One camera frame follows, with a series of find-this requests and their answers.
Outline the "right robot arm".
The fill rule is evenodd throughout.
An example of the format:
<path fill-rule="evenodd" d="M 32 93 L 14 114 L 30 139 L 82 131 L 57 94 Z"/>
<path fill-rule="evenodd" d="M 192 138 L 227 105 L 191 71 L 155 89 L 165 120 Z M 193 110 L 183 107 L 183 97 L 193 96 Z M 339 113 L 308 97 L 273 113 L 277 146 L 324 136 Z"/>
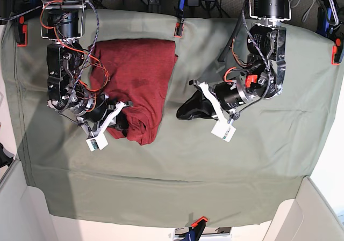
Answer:
<path fill-rule="evenodd" d="M 85 127 L 89 136 L 101 128 L 126 132 L 128 122 L 120 112 L 114 115 L 117 101 L 103 91 L 110 75 L 101 60 L 94 55 L 95 42 L 82 48 L 79 39 L 84 33 L 84 10 L 94 5 L 89 0 L 41 0 L 41 36 L 49 39 L 47 46 L 47 105 L 60 116 L 70 111 L 78 126 Z M 81 76 L 87 67 L 100 69 L 104 76 L 98 88 L 90 88 Z"/>

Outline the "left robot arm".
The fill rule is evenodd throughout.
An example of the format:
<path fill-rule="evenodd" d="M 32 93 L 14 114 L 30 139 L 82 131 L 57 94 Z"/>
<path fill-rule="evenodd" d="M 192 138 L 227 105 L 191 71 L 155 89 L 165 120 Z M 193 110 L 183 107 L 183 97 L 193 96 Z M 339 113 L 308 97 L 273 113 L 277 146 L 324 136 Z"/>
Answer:
<path fill-rule="evenodd" d="M 191 80 L 196 92 L 178 110 L 180 120 L 239 118 L 249 106 L 280 95 L 285 77 L 286 28 L 291 19 L 290 0 L 245 0 L 241 16 L 217 61 L 224 65 L 232 54 L 236 66 L 228 68 L 223 81 L 201 87 Z"/>

